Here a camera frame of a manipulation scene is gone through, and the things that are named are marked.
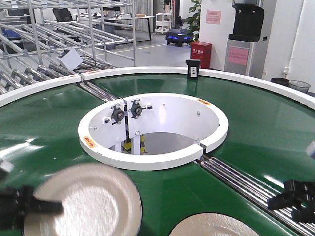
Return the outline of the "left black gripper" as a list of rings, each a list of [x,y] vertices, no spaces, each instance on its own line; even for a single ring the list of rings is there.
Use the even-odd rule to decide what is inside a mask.
[[[34,213],[60,214],[63,205],[59,201],[46,201],[32,198],[34,187],[23,185],[20,188],[7,187],[0,191],[0,229],[22,229],[31,202]]]

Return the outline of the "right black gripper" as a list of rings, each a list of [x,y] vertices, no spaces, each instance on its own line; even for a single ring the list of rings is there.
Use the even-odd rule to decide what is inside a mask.
[[[283,193],[267,200],[268,209],[296,207],[291,212],[292,220],[301,223],[315,222],[315,182],[287,180]]]

